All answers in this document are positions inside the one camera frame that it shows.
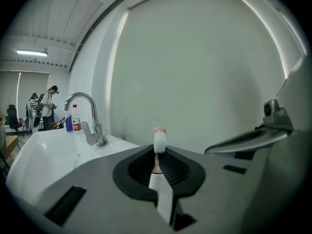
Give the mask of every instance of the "white curtain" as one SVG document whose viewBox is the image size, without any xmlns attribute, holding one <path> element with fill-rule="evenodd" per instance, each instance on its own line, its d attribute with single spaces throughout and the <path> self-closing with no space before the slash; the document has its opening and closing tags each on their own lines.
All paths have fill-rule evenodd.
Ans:
<svg viewBox="0 0 312 234">
<path fill-rule="evenodd" d="M 16 92 L 20 72 L 0 71 L 0 110 L 2 120 L 5 121 L 6 110 L 9 105 L 16 107 Z"/>
<path fill-rule="evenodd" d="M 18 91 L 19 118 L 26 117 L 26 104 L 33 93 L 39 97 L 48 87 L 49 74 L 21 72 Z"/>
</svg>

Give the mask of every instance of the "striped shirt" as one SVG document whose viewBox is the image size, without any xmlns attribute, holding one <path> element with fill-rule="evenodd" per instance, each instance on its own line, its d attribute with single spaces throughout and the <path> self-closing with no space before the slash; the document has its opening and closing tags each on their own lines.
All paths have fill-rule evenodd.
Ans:
<svg viewBox="0 0 312 234">
<path fill-rule="evenodd" d="M 31 99 L 30 100 L 30 109 L 35 111 L 35 106 L 36 106 L 36 102 L 34 99 Z"/>
</svg>

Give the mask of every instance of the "faucet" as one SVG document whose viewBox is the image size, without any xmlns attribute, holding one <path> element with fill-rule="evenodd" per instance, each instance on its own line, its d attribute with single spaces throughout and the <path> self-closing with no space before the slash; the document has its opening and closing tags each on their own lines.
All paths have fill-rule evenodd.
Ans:
<svg viewBox="0 0 312 234">
<path fill-rule="evenodd" d="M 102 126 L 98 122 L 96 103 L 91 96 L 81 92 L 73 93 L 66 99 L 64 104 L 64 111 L 68 111 L 70 103 L 78 97 L 85 98 L 91 105 L 93 133 L 90 132 L 89 125 L 86 121 L 83 121 L 81 123 L 84 135 L 87 139 L 87 143 L 91 146 L 93 146 L 94 144 L 96 144 L 97 146 L 104 146 L 106 144 L 106 139 L 102 132 Z"/>
</svg>

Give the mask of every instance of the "person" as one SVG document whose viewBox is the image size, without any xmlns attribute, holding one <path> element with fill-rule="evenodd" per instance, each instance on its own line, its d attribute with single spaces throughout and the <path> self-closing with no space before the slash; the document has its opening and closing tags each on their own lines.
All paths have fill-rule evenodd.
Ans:
<svg viewBox="0 0 312 234">
<path fill-rule="evenodd" d="M 53 109 L 52 95 L 54 95 L 55 93 L 58 93 L 58 87 L 54 85 L 49 88 L 48 92 L 45 93 L 44 97 L 41 100 L 41 103 L 43 105 L 42 118 L 45 131 L 51 129 L 51 114 Z"/>
<path fill-rule="evenodd" d="M 29 124 L 32 133 L 38 132 L 38 127 L 34 127 L 34 120 L 36 117 L 36 109 L 37 109 L 37 103 L 36 99 L 38 98 L 36 93 L 33 93 L 33 95 L 30 97 L 29 102 L 28 102 L 28 112 L 29 112 Z"/>
</svg>

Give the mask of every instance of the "ceiling light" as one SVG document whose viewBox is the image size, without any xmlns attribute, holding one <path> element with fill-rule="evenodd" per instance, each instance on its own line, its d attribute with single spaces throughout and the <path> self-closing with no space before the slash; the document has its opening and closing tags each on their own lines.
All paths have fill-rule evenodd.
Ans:
<svg viewBox="0 0 312 234">
<path fill-rule="evenodd" d="M 43 51 L 32 51 L 32 50 L 18 49 L 16 52 L 18 54 L 21 54 L 21 55 L 32 55 L 32 56 L 41 56 L 41 57 L 47 57 L 48 56 L 48 53 L 43 52 Z"/>
</svg>

